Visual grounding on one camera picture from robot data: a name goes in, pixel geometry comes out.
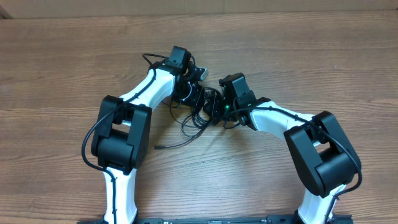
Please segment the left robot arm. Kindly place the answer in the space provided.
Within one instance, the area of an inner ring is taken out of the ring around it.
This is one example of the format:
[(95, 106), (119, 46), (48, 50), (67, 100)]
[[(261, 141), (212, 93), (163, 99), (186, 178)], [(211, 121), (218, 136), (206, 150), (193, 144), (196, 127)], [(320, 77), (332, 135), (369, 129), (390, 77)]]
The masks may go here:
[(197, 112), (204, 104), (198, 82), (205, 76), (206, 69), (195, 65), (193, 55), (175, 46), (168, 57), (161, 55), (149, 64), (145, 79), (130, 92), (103, 98), (88, 133), (93, 138), (91, 153), (106, 181), (106, 211), (100, 223), (136, 221), (136, 172), (149, 148), (152, 112), (165, 98)]

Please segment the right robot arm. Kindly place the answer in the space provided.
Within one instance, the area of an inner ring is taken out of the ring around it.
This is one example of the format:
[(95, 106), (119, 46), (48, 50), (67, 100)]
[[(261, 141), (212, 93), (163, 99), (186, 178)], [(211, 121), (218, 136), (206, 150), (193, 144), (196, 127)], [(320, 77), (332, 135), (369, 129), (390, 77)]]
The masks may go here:
[(352, 223), (349, 215), (335, 215), (336, 201), (362, 183), (361, 161), (335, 116), (285, 109), (272, 100), (256, 98), (242, 73), (219, 81), (221, 91), (204, 95), (204, 112), (213, 123), (234, 121), (286, 141), (304, 198), (293, 215), (277, 222)]

